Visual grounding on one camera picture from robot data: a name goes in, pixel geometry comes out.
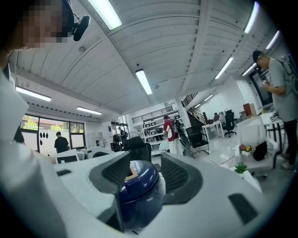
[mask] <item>red shirt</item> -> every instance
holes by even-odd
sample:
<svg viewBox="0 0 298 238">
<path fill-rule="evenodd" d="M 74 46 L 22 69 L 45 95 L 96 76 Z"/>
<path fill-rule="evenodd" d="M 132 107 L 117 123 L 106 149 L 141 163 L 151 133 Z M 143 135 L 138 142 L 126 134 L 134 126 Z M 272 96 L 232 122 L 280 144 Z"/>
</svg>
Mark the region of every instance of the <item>red shirt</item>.
<svg viewBox="0 0 298 238">
<path fill-rule="evenodd" d="M 164 121 L 163 130 L 168 131 L 168 141 L 173 141 L 178 138 L 178 134 L 174 133 L 172 126 L 173 119 L 167 119 Z"/>
</svg>

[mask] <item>potted plant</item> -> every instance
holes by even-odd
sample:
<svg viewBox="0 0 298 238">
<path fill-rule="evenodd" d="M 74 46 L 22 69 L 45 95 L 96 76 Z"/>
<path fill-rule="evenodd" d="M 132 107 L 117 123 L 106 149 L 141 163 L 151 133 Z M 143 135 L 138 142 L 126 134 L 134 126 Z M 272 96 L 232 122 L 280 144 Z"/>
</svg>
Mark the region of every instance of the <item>potted plant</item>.
<svg viewBox="0 0 298 238">
<path fill-rule="evenodd" d="M 240 145 L 239 149 L 240 149 L 241 153 L 246 156 L 249 156 L 252 151 L 251 145 Z"/>
<path fill-rule="evenodd" d="M 243 173 L 247 171 L 247 166 L 244 163 L 240 162 L 235 166 L 234 171 L 243 178 Z"/>
</svg>

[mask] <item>headset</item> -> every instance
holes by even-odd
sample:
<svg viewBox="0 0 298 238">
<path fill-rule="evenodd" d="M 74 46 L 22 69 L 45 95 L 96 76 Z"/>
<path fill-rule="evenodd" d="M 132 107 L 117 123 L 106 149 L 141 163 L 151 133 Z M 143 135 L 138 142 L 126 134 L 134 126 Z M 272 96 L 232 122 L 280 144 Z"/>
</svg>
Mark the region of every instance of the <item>headset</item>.
<svg viewBox="0 0 298 238">
<path fill-rule="evenodd" d="M 86 31 L 87 27 L 90 23 L 90 16 L 85 15 L 83 18 L 80 18 L 77 14 L 75 14 L 71 8 L 70 0 L 63 0 L 62 8 L 68 12 L 67 18 L 67 29 L 64 28 L 62 30 L 62 36 L 74 36 L 74 41 L 79 41 Z"/>
</svg>

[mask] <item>person in red shirt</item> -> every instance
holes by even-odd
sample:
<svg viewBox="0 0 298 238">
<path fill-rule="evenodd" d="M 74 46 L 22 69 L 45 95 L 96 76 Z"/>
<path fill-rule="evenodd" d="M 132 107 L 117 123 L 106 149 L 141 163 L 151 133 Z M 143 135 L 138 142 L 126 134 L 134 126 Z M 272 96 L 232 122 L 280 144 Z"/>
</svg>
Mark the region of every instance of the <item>person in red shirt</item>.
<svg viewBox="0 0 298 238">
<path fill-rule="evenodd" d="M 169 116 L 164 116 L 163 121 L 163 132 L 164 135 L 168 138 L 170 153 L 183 155 L 183 147 L 180 142 L 179 136 L 173 131 L 173 119 L 171 119 Z"/>
</svg>

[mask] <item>ceiling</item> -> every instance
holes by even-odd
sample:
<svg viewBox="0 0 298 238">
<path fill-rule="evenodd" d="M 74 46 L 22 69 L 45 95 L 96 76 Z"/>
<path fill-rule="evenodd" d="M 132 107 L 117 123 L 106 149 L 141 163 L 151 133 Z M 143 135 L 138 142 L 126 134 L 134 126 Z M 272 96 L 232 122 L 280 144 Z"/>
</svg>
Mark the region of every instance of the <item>ceiling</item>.
<svg viewBox="0 0 298 238">
<path fill-rule="evenodd" d="M 224 83 L 230 73 L 242 73 L 252 63 L 251 53 L 264 49 L 277 30 L 260 9 L 254 27 L 244 34 L 253 8 L 249 0 L 110 2 L 122 21 L 120 27 L 108 30 L 88 0 L 72 0 L 74 12 L 91 16 L 79 42 L 69 39 L 18 57 L 13 54 L 10 63 L 12 72 L 17 71 L 17 85 L 53 98 L 40 102 L 26 97 L 29 104 L 112 119 Z M 234 60 L 226 73 L 214 79 L 229 57 Z M 152 95 L 135 76 L 141 68 Z M 78 113 L 78 106 L 103 114 Z"/>
</svg>

